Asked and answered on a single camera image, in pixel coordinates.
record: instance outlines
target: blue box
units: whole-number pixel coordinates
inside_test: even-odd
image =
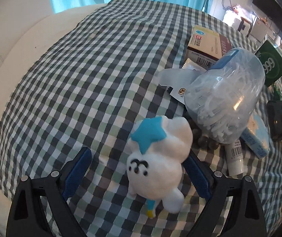
[[[269,152],[269,135],[261,117],[253,112],[241,138],[259,159]]]

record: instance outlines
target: bed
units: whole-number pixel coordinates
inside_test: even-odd
[[[60,169],[83,144],[94,152],[93,163],[69,205],[88,236],[188,233],[205,204],[189,178],[185,175],[179,186],[186,196],[181,213],[167,214],[159,206],[158,217],[150,220],[144,199],[126,197],[124,162],[129,154],[125,141],[134,121],[183,115],[184,106],[158,87],[153,76],[183,64],[195,24],[227,36],[234,47],[255,49],[239,32],[201,11],[144,0],[112,0],[108,5],[49,16],[19,40],[0,69],[1,234],[5,235],[10,198],[20,177],[37,178]],[[282,93],[282,78],[276,84]],[[61,88],[56,96],[55,87]],[[47,102],[38,102],[44,93]],[[255,108],[266,125],[265,105],[272,97],[264,87]],[[51,137],[41,144],[43,129],[46,138]],[[262,160],[248,148],[243,155],[245,174],[257,184],[267,231],[272,234],[282,222],[282,141],[271,141],[270,149]],[[201,150],[198,157],[227,175],[219,151]],[[230,199],[215,235],[223,227],[229,205]],[[58,235],[49,207],[46,212]]]

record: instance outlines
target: white plush toy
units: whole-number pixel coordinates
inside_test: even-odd
[[[168,212],[180,212],[184,203],[178,189],[183,176],[181,163],[191,144],[192,131],[183,117],[146,118],[134,125],[128,140],[132,150],[127,159],[128,192],[147,199],[148,217],[155,217],[161,200]]]

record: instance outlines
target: small white bottle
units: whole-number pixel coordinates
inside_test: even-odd
[[[225,145],[225,157],[229,176],[236,176],[244,172],[243,153],[239,139],[231,144]]]

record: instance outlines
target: blue star on plush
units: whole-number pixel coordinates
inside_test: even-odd
[[[139,144],[142,154],[146,153],[151,143],[166,138],[166,133],[161,125],[162,117],[145,118],[138,129],[131,135],[131,139]]]

